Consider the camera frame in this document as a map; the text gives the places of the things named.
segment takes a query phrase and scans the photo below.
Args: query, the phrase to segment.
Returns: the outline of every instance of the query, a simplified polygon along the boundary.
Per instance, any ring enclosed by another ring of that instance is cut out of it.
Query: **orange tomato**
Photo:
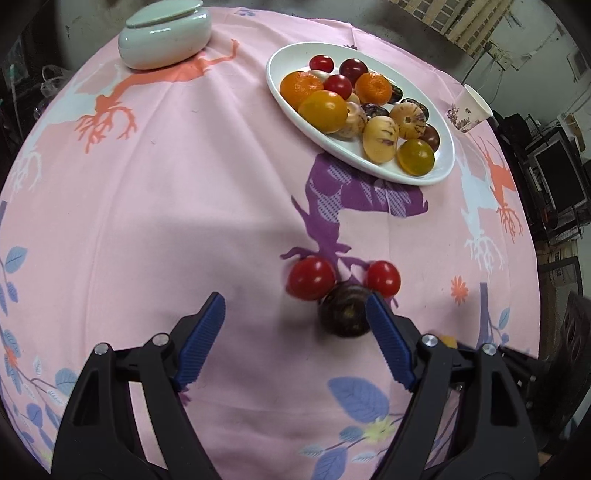
[[[361,103],[384,105],[392,97],[392,86],[384,75],[368,72],[355,83],[355,93]]]
[[[322,133],[333,134],[345,126],[349,111],[338,93],[321,90],[304,100],[298,113]]]
[[[279,86],[279,93],[294,110],[312,93],[323,90],[320,79],[310,72],[291,72]]]

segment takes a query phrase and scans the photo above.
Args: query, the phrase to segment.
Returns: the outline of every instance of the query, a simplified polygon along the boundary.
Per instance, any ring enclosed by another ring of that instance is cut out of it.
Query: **orange deer print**
[[[491,182],[492,187],[491,191],[495,196],[497,203],[499,204],[499,208],[497,208],[496,212],[501,217],[501,225],[505,228],[505,232],[508,232],[511,235],[511,240],[515,243],[515,236],[517,235],[517,228],[519,228],[519,235],[523,234],[523,226],[521,225],[521,221],[517,216],[517,213],[509,208],[507,202],[505,201],[505,193],[503,188],[506,188],[512,192],[517,191],[517,187],[515,186],[515,182],[513,181],[513,176],[511,175],[511,171],[509,167],[505,165],[505,160],[503,159],[503,155],[496,149],[496,147],[490,142],[487,143],[495,149],[495,151],[499,154],[499,158],[501,159],[502,165],[497,165],[492,161],[492,157],[486,147],[485,141],[481,138],[482,147],[480,147],[479,143],[475,138],[473,138],[478,150],[484,156],[486,161],[486,165],[491,173]]]
[[[238,41],[232,39],[232,54],[227,57],[206,60],[203,58],[204,51],[201,51],[196,56],[171,67],[133,73],[125,80],[121,81],[121,83],[114,88],[113,93],[110,96],[99,95],[96,98],[96,113],[94,115],[81,116],[76,125],[76,131],[80,132],[78,140],[82,140],[88,134],[85,149],[86,153],[90,151],[92,145],[98,144],[106,138],[106,132],[109,132],[113,128],[113,117],[117,112],[124,113],[127,117],[127,127],[117,139],[128,139],[132,131],[137,131],[138,127],[135,123],[135,115],[133,111],[131,108],[122,106],[120,101],[121,96],[128,88],[135,85],[148,85],[160,82],[190,82],[191,80],[195,80],[205,75],[209,67],[223,61],[235,59],[239,45]]]

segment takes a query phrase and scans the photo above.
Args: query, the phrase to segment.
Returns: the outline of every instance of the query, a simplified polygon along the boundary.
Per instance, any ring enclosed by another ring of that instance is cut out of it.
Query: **pink tablecloth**
[[[221,475],[369,478],[409,396],[372,335],[319,331],[314,303],[285,293],[286,271],[320,251],[358,281],[390,260],[402,275],[393,307],[421,331],[536,353],[536,260],[515,184],[487,124],[456,134],[456,166],[435,186],[352,170],[280,111],[264,76],[275,50],[356,45],[441,111],[460,85],[347,24],[211,10],[198,58],[132,74],[113,40],[29,135],[1,196],[2,399],[49,468],[92,347],[141,345],[217,290],[226,324],[183,400]],[[144,446],[162,463],[138,392]],[[452,399],[446,418],[454,410]]]

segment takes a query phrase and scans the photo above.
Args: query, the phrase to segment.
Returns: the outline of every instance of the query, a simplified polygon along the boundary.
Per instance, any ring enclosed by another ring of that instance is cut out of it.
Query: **yellow flower print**
[[[390,438],[396,433],[397,425],[392,424],[389,417],[377,419],[365,427],[363,436],[369,443],[379,443]]]

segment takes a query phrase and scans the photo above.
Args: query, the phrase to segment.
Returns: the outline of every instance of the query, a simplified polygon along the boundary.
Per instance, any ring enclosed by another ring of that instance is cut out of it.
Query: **dark red tomato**
[[[307,257],[296,263],[287,279],[287,293],[300,300],[320,300],[335,286],[332,265],[320,257]]]
[[[358,59],[345,60],[340,64],[339,73],[345,75],[351,82],[351,85],[355,85],[357,79],[367,72],[367,65]]]
[[[310,70],[322,70],[326,73],[332,73],[335,63],[326,55],[317,55],[310,60]]]
[[[344,100],[348,100],[353,92],[353,85],[343,75],[331,75],[324,82],[324,89],[338,93]]]
[[[365,286],[382,294],[385,299],[400,291],[400,273],[390,262],[380,260],[372,263],[365,277]]]

